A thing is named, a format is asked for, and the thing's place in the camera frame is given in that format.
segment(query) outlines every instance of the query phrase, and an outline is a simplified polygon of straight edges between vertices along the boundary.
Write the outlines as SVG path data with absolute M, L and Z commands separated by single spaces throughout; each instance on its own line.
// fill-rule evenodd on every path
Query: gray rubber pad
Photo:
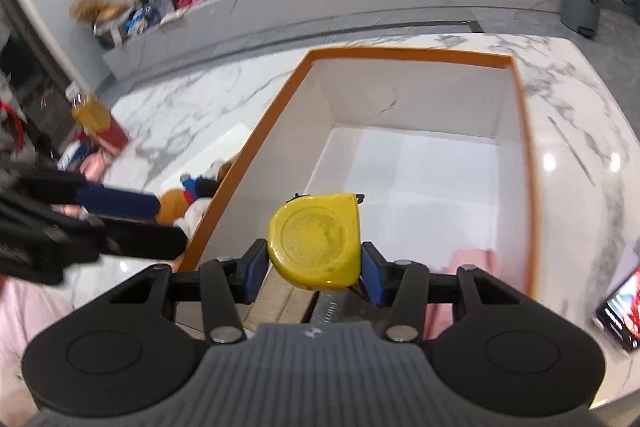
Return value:
M 250 341 L 210 348 L 178 393 L 146 411 L 113 419 L 74 419 L 44 411 L 30 425 L 596 427 L 602 423 L 586 407 L 546 419 L 508 417 L 475 407 L 444 386 L 417 346 L 383 341 L 369 323 L 353 323 L 261 325 Z

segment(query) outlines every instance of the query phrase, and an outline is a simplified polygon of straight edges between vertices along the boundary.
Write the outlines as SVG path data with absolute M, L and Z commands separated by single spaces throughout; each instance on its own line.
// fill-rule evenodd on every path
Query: phone screen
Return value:
M 640 267 L 596 311 L 606 331 L 627 351 L 640 343 Z

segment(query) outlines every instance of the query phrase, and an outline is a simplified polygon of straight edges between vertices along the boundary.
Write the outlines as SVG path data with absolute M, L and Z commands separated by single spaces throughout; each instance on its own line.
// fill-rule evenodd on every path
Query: marble countertop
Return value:
M 610 92 L 569 41 L 452 34 L 381 38 L 358 45 L 441 47 L 512 54 L 526 83 L 540 180 L 536 299 L 588 331 L 607 359 L 595 405 L 640 388 L 640 364 L 591 324 L 627 241 L 640 236 L 640 144 Z M 121 98 L 113 114 L 132 144 L 105 183 L 161 192 L 188 160 L 237 126 L 251 130 L 307 48 L 200 66 Z M 243 144 L 238 139 L 237 149 Z M 74 268 L 65 291 L 80 305 L 143 261 L 104 258 Z

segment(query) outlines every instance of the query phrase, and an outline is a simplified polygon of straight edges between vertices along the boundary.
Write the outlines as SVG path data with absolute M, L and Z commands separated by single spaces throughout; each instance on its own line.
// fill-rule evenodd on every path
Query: pink blanket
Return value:
M 71 311 L 69 304 L 37 285 L 0 276 L 0 419 L 8 427 L 21 425 L 22 421 L 7 417 L 23 418 L 21 413 L 33 409 L 26 388 L 24 393 L 15 395 L 15 373 L 27 344 Z

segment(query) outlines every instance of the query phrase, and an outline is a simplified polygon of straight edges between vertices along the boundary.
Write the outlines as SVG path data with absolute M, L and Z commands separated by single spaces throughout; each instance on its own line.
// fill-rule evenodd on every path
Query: stuffed toy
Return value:
M 186 173 L 180 176 L 183 188 L 172 188 L 160 196 L 160 212 L 156 216 L 156 222 L 160 225 L 172 225 L 185 216 L 194 201 L 212 198 L 236 161 L 236 157 L 226 162 L 222 160 L 213 162 L 209 169 L 197 178 L 192 178 Z
M 159 225 L 171 226 L 176 219 L 184 217 L 193 200 L 188 200 L 182 188 L 172 188 L 160 196 L 160 212 L 156 216 Z
M 207 212 L 210 202 L 211 198 L 200 198 L 194 201 L 184 217 L 175 221 L 174 225 L 180 227 L 185 235 L 191 239 L 202 220 L 202 216 Z

